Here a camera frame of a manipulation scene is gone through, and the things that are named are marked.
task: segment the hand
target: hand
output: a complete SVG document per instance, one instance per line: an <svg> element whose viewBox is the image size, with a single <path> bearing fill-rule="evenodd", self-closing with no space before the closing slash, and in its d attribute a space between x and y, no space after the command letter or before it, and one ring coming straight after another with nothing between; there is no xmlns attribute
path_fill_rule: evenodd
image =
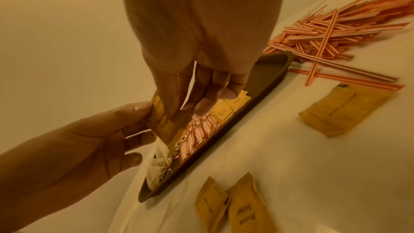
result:
<svg viewBox="0 0 414 233"><path fill-rule="evenodd" d="M66 208L138 166L142 155L126 152L155 141L140 122L151 107L149 102L128 104L0 155L0 232L15 232Z"/></svg>
<svg viewBox="0 0 414 233"><path fill-rule="evenodd" d="M282 0L124 0L167 115L234 99L265 48Z"/></svg>

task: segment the yellow packet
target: yellow packet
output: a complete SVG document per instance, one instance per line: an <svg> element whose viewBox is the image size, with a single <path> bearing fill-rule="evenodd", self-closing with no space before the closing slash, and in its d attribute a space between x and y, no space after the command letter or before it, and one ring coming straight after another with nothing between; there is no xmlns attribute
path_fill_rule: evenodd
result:
<svg viewBox="0 0 414 233"><path fill-rule="evenodd" d="M151 102L153 104L152 111L142 122L172 151L181 138L182 132L190 123L191 114L179 110L174 116L167 118L164 113L164 105L157 93L155 93Z"/></svg>
<svg viewBox="0 0 414 233"><path fill-rule="evenodd" d="M300 112L299 116L323 134L336 136L350 131L394 93L342 82L326 97Z"/></svg>
<svg viewBox="0 0 414 233"><path fill-rule="evenodd" d="M229 221L233 233L278 233L249 172L226 192L231 199Z"/></svg>
<svg viewBox="0 0 414 233"><path fill-rule="evenodd" d="M224 124L234 114L234 110L223 99L219 99L210 112L220 124Z"/></svg>
<svg viewBox="0 0 414 233"><path fill-rule="evenodd" d="M247 94L247 91L242 90L237 98L232 99L232 100L226 100L226 103L229 105L231 109L233 109L234 112L236 112L242 106L244 106L244 104L246 104L246 102L249 101L249 99L251 98L247 96L246 94Z"/></svg>
<svg viewBox="0 0 414 233"><path fill-rule="evenodd" d="M208 233L216 231L229 202L229 195L212 177L208 177L194 203L197 214Z"/></svg>

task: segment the tray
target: tray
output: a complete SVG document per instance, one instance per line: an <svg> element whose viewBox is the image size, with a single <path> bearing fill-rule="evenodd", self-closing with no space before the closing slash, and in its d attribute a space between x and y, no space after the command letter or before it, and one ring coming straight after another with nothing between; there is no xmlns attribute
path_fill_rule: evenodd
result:
<svg viewBox="0 0 414 233"><path fill-rule="evenodd" d="M224 134L226 134L240 119L242 119L251 109L262 101L285 77L294 55L292 52L278 52L273 54L262 55L253 66L250 72L249 80L243 90L251 99L233 116L222 125L206 143L199 148L194 154L190 155L186 161L180 162L176 159L170 166L171 174L166 177L159 186L151 191L148 188L147 179L145 178L138 195L140 203L147 199L155 197L168 187L174 180L183 174L204 152L211 148Z"/></svg>

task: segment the table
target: table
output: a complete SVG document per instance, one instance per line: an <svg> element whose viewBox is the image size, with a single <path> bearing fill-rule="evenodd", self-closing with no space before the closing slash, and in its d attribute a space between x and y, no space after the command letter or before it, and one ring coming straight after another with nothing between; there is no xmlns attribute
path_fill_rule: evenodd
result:
<svg viewBox="0 0 414 233"><path fill-rule="evenodd" d="M276 26L273 35L323 4L332 9L352 1L318 1ZM409 21L414 17L395 22ZM305 75L289 73L185 175L145 203L138 203L146 173L141 168L109 233L204 232L194 200L207 177L227 189L248 171L282 233L412 232L413 39L410 24L349 51L355 55L350 65L400 76L407 85L350 133L328 139L298 117L337 81L316 78L304 87ZM220 232L231 232L229 223Z"/></svg>

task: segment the beige wall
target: beige wall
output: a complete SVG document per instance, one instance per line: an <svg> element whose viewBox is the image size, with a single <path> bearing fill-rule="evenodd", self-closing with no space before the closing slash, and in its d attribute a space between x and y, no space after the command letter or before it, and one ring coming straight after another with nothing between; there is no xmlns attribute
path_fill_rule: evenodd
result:
<svg viewBox="0 0 414 233"><path fill-rule="evenodd" d="M279 20L314 1L284 0ZM0 0L0 83L0 153L155 89L122 0ZM135 172L23 232L105 232Z"/></svg>

